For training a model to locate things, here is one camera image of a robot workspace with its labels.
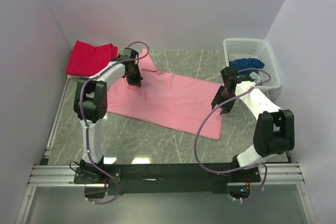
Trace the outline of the pink t-shirt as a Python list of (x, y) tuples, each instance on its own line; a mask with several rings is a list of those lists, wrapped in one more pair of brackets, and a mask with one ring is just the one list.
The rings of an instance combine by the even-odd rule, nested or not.
[(211, 102), (220, 84), (178, 74), (159, 72), (147, 50), (139, 63), (142, 87), (129, 86), (122, 78), (108, 92), (108, 112), (139, 119), (190, 134), (219, 140), (222, 116), (211, 111)]

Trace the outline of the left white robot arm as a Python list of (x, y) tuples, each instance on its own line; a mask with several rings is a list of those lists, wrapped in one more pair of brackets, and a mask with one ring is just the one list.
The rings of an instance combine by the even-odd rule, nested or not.
[(137, 51), (126, 47), (121, 56), (111, 60), (101, 71), (78, 79), (73, 107), (82, 128), (81, 159), (85, 163), (98, 164), (103, 160), (101, 120), (108, 108), (108, 89), (121, 78), (130, 86), (140, 87), (143, 80), (139, 69), (140, 58)]

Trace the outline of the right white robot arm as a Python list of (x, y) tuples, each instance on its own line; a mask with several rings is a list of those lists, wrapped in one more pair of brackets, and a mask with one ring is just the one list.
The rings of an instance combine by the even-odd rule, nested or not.
[(249, 75), (240, 75), (235, 67), (221, 70), (223, 85), (215, 94), (212, 109), (228, 114), (236, 100), (240, 99), (257, 120), (253, 144), (235, 156), (230, 175), (241, 182), (248, 175), (247, 166), (260, 164), (266, 159), (293, 150), (295, 146), (295, 123), (291, 110), (283, 110), (272, 103)]

